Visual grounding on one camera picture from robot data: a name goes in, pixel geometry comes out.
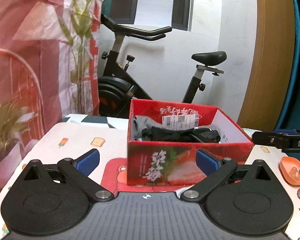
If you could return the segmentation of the red strawberry cardboard box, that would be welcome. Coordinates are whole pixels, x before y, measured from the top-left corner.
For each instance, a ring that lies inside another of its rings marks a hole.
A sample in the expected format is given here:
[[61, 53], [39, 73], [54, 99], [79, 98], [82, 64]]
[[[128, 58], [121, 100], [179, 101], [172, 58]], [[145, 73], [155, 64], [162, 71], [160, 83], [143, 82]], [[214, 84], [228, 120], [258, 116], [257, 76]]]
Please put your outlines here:
[[[199, 126], [215, 125], [219, 143], [138, 141], [133, 118], [149, 116], [162, 124], [166, 115], [199, 114]], [[127, 140], [127, 184], [142, 186], [190, 185], [205, 178], [196, 165], [196, 153], [204, 149], [218, 159], [229, 157], [245, 163], [252, 148], [251, 138], [218, 107], [189, 103], [133, 99], [130, 103]]]

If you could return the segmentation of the grey knitted sock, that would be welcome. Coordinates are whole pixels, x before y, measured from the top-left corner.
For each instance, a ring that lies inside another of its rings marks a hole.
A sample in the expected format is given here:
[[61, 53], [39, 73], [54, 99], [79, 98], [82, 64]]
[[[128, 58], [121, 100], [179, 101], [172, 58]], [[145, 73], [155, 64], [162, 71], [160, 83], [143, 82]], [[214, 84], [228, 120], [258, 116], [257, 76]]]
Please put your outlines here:
[[150, 140], [152, 127], [163, 128], [161, 123], [154, 121], [149, 116], [136, 115], [133, 118], [134, 139], [138, 141]]

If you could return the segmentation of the dark window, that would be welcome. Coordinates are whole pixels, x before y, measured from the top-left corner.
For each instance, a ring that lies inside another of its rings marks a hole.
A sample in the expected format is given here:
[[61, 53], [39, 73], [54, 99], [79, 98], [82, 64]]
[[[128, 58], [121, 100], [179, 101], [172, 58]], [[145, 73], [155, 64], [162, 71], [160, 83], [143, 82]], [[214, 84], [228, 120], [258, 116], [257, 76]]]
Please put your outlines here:
[[102, 13], [118, 24], [187, 30], [191, 0], [104, 0]]

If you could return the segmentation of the wooden door frame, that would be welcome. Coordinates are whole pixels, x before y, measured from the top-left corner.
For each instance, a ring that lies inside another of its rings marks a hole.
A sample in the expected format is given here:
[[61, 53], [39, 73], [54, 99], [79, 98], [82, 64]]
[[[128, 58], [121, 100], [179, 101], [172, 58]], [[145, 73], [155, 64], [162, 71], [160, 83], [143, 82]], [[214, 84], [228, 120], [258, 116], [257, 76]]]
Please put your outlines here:
[[279, 119], [292, 70], [293, 0], [257, 0], [253, 64], [238, 124], [271, 132]]

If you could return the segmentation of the black sock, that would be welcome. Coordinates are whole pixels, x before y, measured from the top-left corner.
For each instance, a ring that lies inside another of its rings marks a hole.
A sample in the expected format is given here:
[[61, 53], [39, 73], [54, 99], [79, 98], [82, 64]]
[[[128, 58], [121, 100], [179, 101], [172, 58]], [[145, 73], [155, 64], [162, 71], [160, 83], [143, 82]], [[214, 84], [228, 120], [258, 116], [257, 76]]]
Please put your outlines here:
[[140, 141], [219, 143], [221, 140], [217, 126], [199, 126], [186, 130], [171, 130], [159, 127], [145, 128], [135, 136]]

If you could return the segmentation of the pink printed backdrop curtain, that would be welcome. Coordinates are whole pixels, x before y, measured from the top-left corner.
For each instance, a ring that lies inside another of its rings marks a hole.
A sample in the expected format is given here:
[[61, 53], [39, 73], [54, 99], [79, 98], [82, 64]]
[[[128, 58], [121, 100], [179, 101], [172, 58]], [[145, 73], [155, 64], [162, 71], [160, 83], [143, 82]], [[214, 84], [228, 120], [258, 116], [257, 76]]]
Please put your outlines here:
[[98, 114], [103, 0], [0, 0], [0, 192], [70, 113]]

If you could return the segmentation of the patterned tablecloth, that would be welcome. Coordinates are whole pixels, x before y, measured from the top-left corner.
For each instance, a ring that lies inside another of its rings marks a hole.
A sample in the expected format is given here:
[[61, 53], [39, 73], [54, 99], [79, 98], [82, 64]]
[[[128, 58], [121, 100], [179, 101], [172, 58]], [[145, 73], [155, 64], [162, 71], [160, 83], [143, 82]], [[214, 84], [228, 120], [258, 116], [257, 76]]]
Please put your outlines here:
[[[92, 148], [98, 149], [100, 164], [89, 176], [100, 183], [116, 180], [124, 172], [122, 165], [116, 171], [105, 173], [111, 159], [127, 156], [128, 120], [69, 114], [62, 122], [55, 124], [41, 140], [31, 141], [28, 146], [19, 146], [0, 163], [0, 206], [7, 191], [18, 178], [23, 167], [39, 159], [44, 164], [55, 164], [60, 159], [77, 158]], [[0, 214], [0, 239], [8, 232]]]

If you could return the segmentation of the orange plastic dish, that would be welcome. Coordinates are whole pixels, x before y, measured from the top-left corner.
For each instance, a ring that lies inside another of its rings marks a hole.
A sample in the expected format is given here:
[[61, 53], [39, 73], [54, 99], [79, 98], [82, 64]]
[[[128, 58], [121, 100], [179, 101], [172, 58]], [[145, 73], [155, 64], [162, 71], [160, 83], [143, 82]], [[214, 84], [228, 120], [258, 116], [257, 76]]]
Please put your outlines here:
[[300, 186], [300, 161], [298, 159], [289, 156], [282, 157], [279, 169], [289, 185]]

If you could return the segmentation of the white shipping label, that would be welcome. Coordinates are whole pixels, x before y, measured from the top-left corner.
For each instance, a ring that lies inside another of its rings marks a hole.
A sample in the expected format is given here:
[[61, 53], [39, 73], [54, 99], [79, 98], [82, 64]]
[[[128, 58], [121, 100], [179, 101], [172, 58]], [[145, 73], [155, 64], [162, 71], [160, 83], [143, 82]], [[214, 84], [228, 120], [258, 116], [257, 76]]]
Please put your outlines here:
[[198, 127], [199, 114], [166, 115], [162, 117], [162, 125], [171, 130], [187, 130]]

